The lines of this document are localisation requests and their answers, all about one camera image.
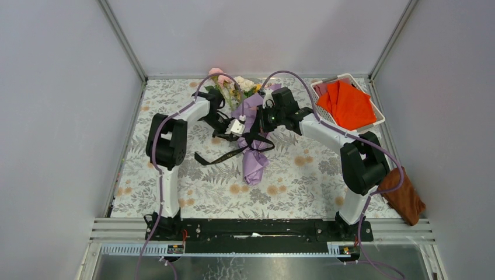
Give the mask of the pink fake flower stem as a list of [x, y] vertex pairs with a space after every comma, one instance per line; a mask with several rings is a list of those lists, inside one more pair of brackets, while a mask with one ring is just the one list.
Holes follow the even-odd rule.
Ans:
[[233, 90], [235, 88], [233, 79], [224, 75], [224, 71], [220, 68], [211, 68], [208, 72], [212, 75], [210, 79], [213, 81], [215, 87], [223, 95], [226, 103], [231, 110], [236, 108], [236, 103], [234, 101]]

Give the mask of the white fake flower stem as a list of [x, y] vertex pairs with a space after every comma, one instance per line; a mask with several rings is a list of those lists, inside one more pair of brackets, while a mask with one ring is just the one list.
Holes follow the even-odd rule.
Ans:
[[253, 81], [245, 79], [241, 76], [237, 76], [235, 77], [235, 82], [239, 85], [239, 87], [233, 84], [231, 95], [236, 100], [248, 98], [255, 94], [252, 89], [256, 86], [256, 83], [254, 83]]

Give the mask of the pink and purple wrapping paper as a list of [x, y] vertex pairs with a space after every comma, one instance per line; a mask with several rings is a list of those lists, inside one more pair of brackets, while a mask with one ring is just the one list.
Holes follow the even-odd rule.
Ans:
[[[253, 125], [255, 124], [256, 109], [259, 105], [263, 104], [263, 99], [264, 96], [255, 93], [254, 95], [246, 98], [242, 104], [238, 106], [238, 108], [231, 112], [231, 117], [239, 119], [242, 112], [241, 107], [244, 107], [244, 114], [246, 116], [244, 132], [251, 131]], [[271, 147], [271, 144], [253, 140], [251, 147], [249, 147], [244, 138], [237, 140], [237, 143], [240, 148], [244, 148], [242, 151], [243, 179], [248, 185], [255, 186], [262, 181], [264, 169], [269, 165], [268, 158], [263, 152], [260, 152], [260, 150]]]

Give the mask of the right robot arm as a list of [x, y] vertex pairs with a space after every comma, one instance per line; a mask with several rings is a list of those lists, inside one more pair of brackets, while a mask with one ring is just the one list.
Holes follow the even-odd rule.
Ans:
[[279, 126], [313, 139], [340, 156], [343, 181], [348, 187], [344, 204], [338, 211], [335, 233], [350, 240], [358, 232], [368, 200], [389, 173], [388, 152], [372, 131], [358, 134], [320, 118], [313, 107], [300, 107], [287, 87], [265, 90], [257, 107], [255, 127], [272, 132]]

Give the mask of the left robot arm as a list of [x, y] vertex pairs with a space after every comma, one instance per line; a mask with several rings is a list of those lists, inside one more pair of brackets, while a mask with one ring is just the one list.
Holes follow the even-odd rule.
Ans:
[[171, 115], [155, 114], [152, 118], [145, 153], [157, 169], [159, 216], [165, 218], [159, 224], [159, 233], [168, 240], [177, 238], [181, 232], [180, 222], [173, 218], [180, 211], [178, 202], [179, 166], [187, 154], [187, 135], [190, 124], [204, 121], [215, 136], [227, 133], [233, 121], [220, 109], [225, 99], [219, 90], [211, 88], [207, 93], [193, 94], [191, 102]]

